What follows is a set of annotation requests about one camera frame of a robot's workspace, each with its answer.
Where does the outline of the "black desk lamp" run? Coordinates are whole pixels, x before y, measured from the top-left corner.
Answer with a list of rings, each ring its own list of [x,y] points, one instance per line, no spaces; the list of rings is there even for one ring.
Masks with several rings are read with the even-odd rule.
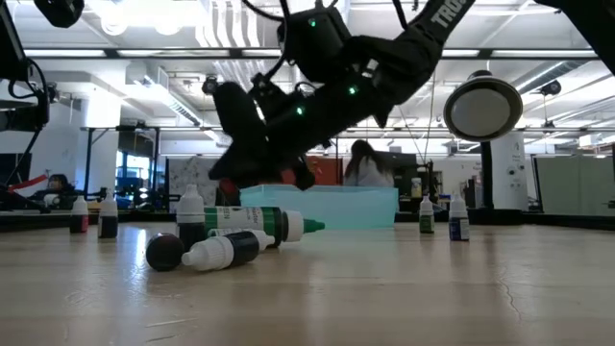
[[[513,226],[522,223],[519,210],[497,209],[491,141],[512,131],[523,112],[518,90],[488,70],[477,70],[455,88],[445,102],[443,118],[451,134],[480,147],[482,201],[469,210],[473,225]]]

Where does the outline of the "green partition wall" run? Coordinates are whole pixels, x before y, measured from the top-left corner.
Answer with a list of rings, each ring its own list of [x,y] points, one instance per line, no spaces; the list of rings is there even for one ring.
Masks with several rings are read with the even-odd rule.
[[[538,157],[539,199],[546,214],[615,216],[615,169],[611,157]]]

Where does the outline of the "black aluminium table frame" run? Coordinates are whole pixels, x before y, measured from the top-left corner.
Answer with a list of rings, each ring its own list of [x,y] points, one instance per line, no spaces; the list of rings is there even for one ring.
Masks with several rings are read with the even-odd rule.
[[[469,209],[471,225],[516,226],[542,225],[589,230],[615,231],[615,216],[559,215],[518,210]],[[22,213],[0,213],[0,233],[67,228],[70,213],[36,213],[24,210]],[[175,222],[171,213],[125,211],[119,213],[119,222]]]

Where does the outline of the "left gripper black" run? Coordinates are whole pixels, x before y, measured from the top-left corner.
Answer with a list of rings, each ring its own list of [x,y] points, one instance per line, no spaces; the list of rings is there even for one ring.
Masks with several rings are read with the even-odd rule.
[[[34,0],[36,7],[54,27],[69,28],[80,18],[85,0]]]

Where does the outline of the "small blue label bottle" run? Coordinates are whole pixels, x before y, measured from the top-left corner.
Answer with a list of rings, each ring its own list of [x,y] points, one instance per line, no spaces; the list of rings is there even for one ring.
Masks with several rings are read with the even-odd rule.
[[[451,241],[469,241],[470,223],[465,200],[454,194],[449,210],[449,237]]]

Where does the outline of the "large green coloring bottle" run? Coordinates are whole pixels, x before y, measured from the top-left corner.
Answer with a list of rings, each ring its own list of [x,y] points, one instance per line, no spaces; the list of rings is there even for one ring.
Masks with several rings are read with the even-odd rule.
[[[277,207],[215,207],[205,208],[206,237],[243,230],[264,231],[275,238],[269,248],[283,242],[297,242],[303,235],[324,230],[326,224],[304,218],[298,211]]]

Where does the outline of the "ceiling light rail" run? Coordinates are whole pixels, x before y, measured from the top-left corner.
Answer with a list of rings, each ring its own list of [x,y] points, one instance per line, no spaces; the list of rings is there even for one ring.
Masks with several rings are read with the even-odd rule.
[[[63,60],[275,60],[282,55],[275,48],[26,48],[28,57]],[[591,49],[445,49],[443,60],[531,60],[531,61],[597,61]]]

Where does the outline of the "green translucent plastic tray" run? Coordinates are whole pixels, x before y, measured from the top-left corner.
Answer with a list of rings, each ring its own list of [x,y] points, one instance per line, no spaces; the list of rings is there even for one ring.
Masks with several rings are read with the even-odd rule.
[[[278,207],[324,222],[331,230],[392,228],[399,208],[394,187],[257,185],[240,190],[243,207]]]

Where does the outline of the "small black bottle white cap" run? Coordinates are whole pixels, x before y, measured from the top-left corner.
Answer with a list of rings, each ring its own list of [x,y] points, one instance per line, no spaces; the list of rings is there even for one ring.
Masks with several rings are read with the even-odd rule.
[[[206,238],[205,205],[197,185],[188,185],[176,209],[179,239],[187,252],[193,244]]]
[[[118,208],[111,191],[107,192],[100,204],[98,216],[98,237],[116,238],[118,233]]]
[[[258,238],[251,232],[212,236],[193,244],[182,255],[182,264],[197,271],[217,271],[250,262],[259,252]]]

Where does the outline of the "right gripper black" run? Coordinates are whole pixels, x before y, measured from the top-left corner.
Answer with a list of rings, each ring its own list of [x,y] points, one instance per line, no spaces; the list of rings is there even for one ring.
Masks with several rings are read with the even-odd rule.
[[[274,119],[258,117],[251,96],[237,83],[225,82],[213,93],[223,132],[232,144],[209,171],[211,179],[230,179],[238,188],[291,184],[300,190],[315,185],[303,154],[359,122],[359,77],[346,75],[311,94],[288,94],[289,104]]]

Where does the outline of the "marble pattern board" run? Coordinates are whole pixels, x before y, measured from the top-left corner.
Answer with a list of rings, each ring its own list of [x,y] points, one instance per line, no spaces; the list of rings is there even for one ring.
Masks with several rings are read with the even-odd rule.
[[[214,206],[218,182],[209,178],[209,170],[216,162],[217,159],[203,157],[171,158],[168,161],[169,193],[183,195],[188,185],[196,185],[204,205]]]

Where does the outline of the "black monitor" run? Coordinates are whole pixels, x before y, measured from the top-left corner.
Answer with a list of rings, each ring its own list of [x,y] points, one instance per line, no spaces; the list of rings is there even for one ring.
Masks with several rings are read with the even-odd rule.
[[[31,154],[0,154],[0,184],[16,185],[30,180]]]
[[[394,186],[400,195],[410,194],[411,179],[417,177],[417,159],[415,154],[384,152],[383,157],[391,170]]]

